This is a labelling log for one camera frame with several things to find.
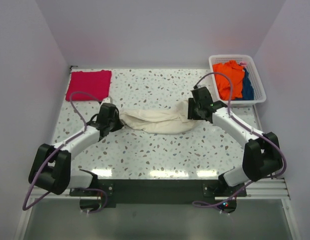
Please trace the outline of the cream white t-shirt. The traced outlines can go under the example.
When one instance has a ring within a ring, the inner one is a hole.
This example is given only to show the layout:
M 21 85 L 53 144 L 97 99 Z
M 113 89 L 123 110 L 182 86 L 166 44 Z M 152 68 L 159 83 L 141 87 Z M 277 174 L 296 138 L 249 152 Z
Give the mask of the cream white t-shirt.
M 188 119 L 188 101 L 183 100 L 171 109 L 126 109 L 120 120 L 128 127 L 149 134 L 176 135 L 199 125 L 198 120 Z

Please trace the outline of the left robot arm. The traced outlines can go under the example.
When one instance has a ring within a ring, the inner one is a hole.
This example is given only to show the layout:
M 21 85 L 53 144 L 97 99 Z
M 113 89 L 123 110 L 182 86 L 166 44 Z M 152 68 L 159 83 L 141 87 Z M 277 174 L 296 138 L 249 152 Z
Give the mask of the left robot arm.
M 66 189 L 81 189 L 87 196 L 95 195 L 98 191 L 97 176 L 88 170 L 72 170 L 72 160 L 122 127 L 117 107 L 111 103 L 101 104 L 99 113 L 79 132 L 54 145 L 42 144 L 38 148 L 29 183 L 56 195 Z

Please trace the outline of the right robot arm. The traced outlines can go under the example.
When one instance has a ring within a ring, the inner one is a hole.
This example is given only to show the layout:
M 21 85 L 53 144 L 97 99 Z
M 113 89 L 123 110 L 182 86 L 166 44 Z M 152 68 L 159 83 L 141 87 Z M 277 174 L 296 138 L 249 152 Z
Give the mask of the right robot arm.
M 242 164 L 218 176 L 215 192 L 230 196 L 235 187 L 247 181 L 256 182 L 276 171 L 286 170 L 286 161 L 279 148 L 278 137 L 263 133 L 238 118 L 221 101 L 213 101 L 206 87 L 195 87 L 188 100 L 188 119 L 210 122 L 231 135 L 244 154 Z

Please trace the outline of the folded red t-shirt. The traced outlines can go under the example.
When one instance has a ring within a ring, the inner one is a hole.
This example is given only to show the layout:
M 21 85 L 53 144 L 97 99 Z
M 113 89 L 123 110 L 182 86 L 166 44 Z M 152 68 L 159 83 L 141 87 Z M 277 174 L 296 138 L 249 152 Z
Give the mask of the folded red t-shirt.
M 111 77 L 110 70 L 72 72 L 65 100 L 69 102 L 74 92 L 85 92 L 102 101 L 109 96 Z

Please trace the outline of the white plastic laundry basket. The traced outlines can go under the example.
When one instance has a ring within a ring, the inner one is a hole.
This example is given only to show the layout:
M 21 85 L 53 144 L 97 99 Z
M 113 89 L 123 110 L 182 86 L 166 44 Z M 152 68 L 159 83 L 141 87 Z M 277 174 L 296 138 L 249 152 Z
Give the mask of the white plastic laundry basket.
M 210 70 L 213 71 L 213 65 L 218 63 L 226 63 L 230 60 L 235 60 L 238 64 L 241 61 L 247 62 L 247 66 L 244 67 L 249 72 L 249 79 L 251 81 L 251 84 L 254 88 L 254 100 L 231 100 L 230 104 L 232 106 L 238 106 L 238 107 L 247 107 L 252 106 L 257 103 L 263 103 L 266 101 L 266 94 L 261 82 L 261 79 L 259 77 L 258 71 L 256 69 L 256 66 L 254 64 L 253 59 L 248 55 L 242 55 L 242 54 L 219 54 L 219 55 L 212 55 L 209 57 L 209 65 Z M 225 104 L 228 103 L 227 100 L 222 100 L 219 96 L 218 89 L 215 82 L 215 76 L 212 76 L 213 84 L 216 92 L 217 99 L 219 101 L 224 102 Z

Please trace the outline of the blue t-shirt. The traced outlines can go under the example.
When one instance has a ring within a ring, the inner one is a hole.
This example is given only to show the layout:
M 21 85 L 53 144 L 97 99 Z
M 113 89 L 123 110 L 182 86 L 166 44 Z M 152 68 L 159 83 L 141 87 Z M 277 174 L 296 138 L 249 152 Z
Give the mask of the blue t-shirt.
M 254 88 L 251 84 L 251 81 L 249 79 L 249 72 L 246 70 L 246 68 L 243 69 L 244 70 L 244 78 L 242 80 L 242 97 L 236 97 L 235 100 L 237 101 L 252 101 L 254 100 Z

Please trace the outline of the orange t-shirt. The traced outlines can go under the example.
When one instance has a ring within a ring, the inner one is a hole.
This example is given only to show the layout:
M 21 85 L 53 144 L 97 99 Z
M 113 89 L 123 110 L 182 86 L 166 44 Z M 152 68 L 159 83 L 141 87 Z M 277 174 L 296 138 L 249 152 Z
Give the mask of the orange t-shirt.
M 232 93 L 231 100 L 241 99 L 243 97 L 243 79 L 245 76 L 244 67 L 239 65 L 235 60 L 230 60 L 226 63 L 217 63 L 213 65 L 213 71 L 227 76 L 233 86 L 230 90 L 229 81 L 220 74 L 215 74 L 215 82 L 219 96 L 222 100 L 227 101 Z

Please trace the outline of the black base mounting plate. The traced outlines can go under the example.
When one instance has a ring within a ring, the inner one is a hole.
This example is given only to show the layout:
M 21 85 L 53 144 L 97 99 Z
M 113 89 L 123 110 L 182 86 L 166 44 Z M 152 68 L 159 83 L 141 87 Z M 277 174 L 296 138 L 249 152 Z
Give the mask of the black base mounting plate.
M 108 196 L 107 206 L 117 204 L 187 205 L 193 201 L 214 203 L 218 197 L 227 198 L 243 187 L 239 184 L 223 190 L 218 180 L 190 179 L 98 179 L 90 190 L 71 189 L 72 197 Z

